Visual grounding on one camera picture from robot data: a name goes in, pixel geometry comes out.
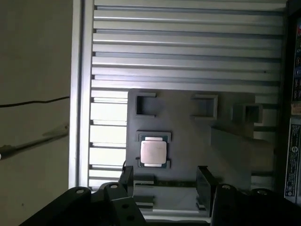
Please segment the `white panel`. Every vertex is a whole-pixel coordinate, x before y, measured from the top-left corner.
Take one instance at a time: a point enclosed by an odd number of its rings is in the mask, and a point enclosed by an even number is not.
[[[126,160],[125,149],[90,148],[89,164],[122,166]]]
[[[219,47],[171,47],[171,46],[143,46],[143,45],[93,45],[94,52],[117,53],[151,53],[151,54],[185,54],[222,57],[264,57],[280,58],[280,51],[270,49],[235,49]]]
[[[126,137],[127,137],[126,127],[122,127],[122,126],[91,126],[90,127],[90,142],[125,144]]]
[[[119,178],[121,171],[108,171],[108,170],[89,170],[89,177],[99,178]]]
[[[137,34],[106,34],[95,33],[94,42],[101,43],[125,43],[125,44],[150,44],[150,45],[185,45],[200,47],[231,47],[231,48],[255,48],[281,50],[281,40],[276,39],[252,39],[235,37],[194,37],[180,35],[137,35]]]
[[[281,27],[261,27],[256,25],[222,25],[222,24],[174,24],[152,22],[115,22],[95,21],[95,29],[117,30],[152,30],[152,31],[175,31],[175,32],[216,32],[237,34],[269,34],[281,35]]]
[[[106,121],[126,121],[127,105],[92,103],[90,119]]]
[[[264,109],[262,111],[262,123],[255,123],[254,126],[276,126],[277,125],[277,110]]]
[[[99,6],[140,6],[165,8],[200,8],[200,9],[232,9],[283,11],[285,1],[225,1],[225,0],[95,0]]]
[[[144,59],[118,57],[92,57],[94,65],[131,66],[131,67],[164,67],[242,71],[277,71],[279,63],[238,62],[238,61],[206,61],[184,59]]]
[[[93,67],[92,74],[96,80],[102,80],[104,75],[137,76],[137,77],[164,77],[164,78],[187,78],[187,79],[219,79],[240,81],[279,81],[277,72],[228,72],[214,70],[167,70],[148,68],[108,68]]]
[[[177,23],[204,23],[204,24],[245,24],[259,26],[283,26],[282,16],[264,15],[231,15],[206,13],[179,13],[154,11],[114,11],[95,10],[94,19],[110,21],[137,21],[137,22],[177,22]]]

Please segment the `dark plastic part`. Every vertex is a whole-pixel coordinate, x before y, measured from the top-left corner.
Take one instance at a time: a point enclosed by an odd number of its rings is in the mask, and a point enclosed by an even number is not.
[[[90,201],[91,191],[88,188],[71,188],[23,222],[21,226],[83,224],[87,222],[83,218],[85,211],[89,209]]]
[[[293,16],[294,14],[301,14],[301,1],[300,0],[289,0],[287,1],[287,11],[288,16]]]
[[[212,226],[300,226],[301,208],[267,189],[246,195],[230,185],[218,185]]]
[[[128,197],[119,183],[110,183],[104,188],[104,199],[110,204],[111,220],[116,226],[143,226],[146,221],[134,199]]]
[[[198,166],[197,168],[197,193],[198,202],[203,204],[208,216],[212,215],[214,195],[216,186],[218,185],[217,180],[210,173],[207,166]]]
[[[237,203],[237,190],[230,185],[218,185],[216,188],[211,226],[239,226],[240,212]]]
[[[136,116],[155,118],[156,115],[152,114],[153,109],[148,108],[148,99],[155,98],[156,93],[138,93],[136,97]]]
[[[134,168],[132,166],[125,166],[119,179],[128,196],[133,196],[134,192]]]

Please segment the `sticker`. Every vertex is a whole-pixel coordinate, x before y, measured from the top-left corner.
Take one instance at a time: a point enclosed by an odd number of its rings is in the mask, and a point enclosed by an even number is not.
[[[301,115],[301,103],[292,104],[292,115]]]
[[[300,125],[291,125],[291,133],[287,154],[285,196],[296,195],[296,184],[299,169],[300,129]]]

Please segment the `screw hole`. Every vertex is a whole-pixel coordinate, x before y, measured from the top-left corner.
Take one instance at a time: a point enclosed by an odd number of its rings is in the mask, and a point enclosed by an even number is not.
[[[77,190],[76,193],[77,194],[82,194],[84,192],[84,190]]]
[[[135,219],[135,217],[132,215],[127,217],[127,221],[133,221],[134,219]]]

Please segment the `wire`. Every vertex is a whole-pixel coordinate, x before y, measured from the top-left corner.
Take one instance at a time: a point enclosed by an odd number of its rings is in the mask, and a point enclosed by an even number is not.
[[[27,101],[27,102],[21,102],[21,103],[16,103],[16,104],[8,104],[8,105],[0,105],[0,108],[5,108],[5,107],[17,107],[17,106],[22,106],[22,105],[31,105],[31,104],[49,104],[55,101],[60,101],[60,100],[65,100],[69,99],[70,97],[61,97],[57,99],[52,99],[52,100],[33,100],[33,101]]]

